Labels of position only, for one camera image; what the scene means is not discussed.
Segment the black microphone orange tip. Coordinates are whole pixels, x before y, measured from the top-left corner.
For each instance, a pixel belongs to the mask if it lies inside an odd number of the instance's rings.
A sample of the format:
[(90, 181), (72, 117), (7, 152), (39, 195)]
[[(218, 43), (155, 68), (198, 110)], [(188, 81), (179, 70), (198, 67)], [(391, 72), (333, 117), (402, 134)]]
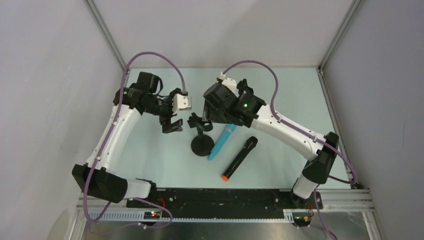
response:
[(249, 137), (244, 146), (238, 152), (238, 154), (234, 157), (234, 159), (230, 162), (228, 167), (225, 169), (221, 178), (227, 182), (231, 176), (235, 173), (237, 168), (242, 164), (244, 159), (249, 155), (249, 153), (256, 147), (258, 143), (258, 139), (255, 136)]

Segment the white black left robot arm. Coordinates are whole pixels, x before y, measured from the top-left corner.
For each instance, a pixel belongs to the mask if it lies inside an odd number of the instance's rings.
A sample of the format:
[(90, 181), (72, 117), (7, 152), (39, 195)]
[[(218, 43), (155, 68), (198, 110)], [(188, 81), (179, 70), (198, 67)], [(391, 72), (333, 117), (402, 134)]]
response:
[(182, 119), (175, 122), (171, 119), (179, 111), (191, 109), (191, 98), (180, 88), (160, 96), (162, 89), (159, 76), (141, 71), (135, 83), (116, 92), (109, 126), (86, 163), (76, 164), (71, 172), (85, 197), (119, 203), (149, 196), (153, 182), (125, 179), (118, 176), (117, 170), (127, 139), (143, 114), (158, 116), (164, 134), (183, 130)]

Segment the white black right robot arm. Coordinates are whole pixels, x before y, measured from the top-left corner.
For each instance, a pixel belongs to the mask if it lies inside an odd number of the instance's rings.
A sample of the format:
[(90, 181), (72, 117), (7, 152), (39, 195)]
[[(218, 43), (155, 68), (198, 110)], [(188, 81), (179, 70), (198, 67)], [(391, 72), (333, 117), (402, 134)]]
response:
[(300, 153), (306, 164), (290, 190), (290, 200), (305, 208), (319, 185), (327, 182), (337, 154), (339, 136), (323, 135), (283, 118), (271, 105), (247, 90), (237, 96), (228, 86), (214, 83), (203, 94), (203, 117), (213, 123), (234, 124), (266, 133)]

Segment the blue microphone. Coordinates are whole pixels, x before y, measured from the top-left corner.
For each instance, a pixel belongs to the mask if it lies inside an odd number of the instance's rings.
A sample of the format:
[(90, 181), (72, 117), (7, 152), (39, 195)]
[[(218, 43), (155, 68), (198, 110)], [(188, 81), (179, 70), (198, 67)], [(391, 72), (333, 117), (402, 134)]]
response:
[(235, 131), (237, 126), (235, 124), (227, 124), (222, 133), (220, 134), (219, 138), (214, 144), (214, 147), (211, 149), (207, 160), (212, 161), (221, 151), (223, 146), (225, 145), (226, 141), (229, 139), (230, 135)]

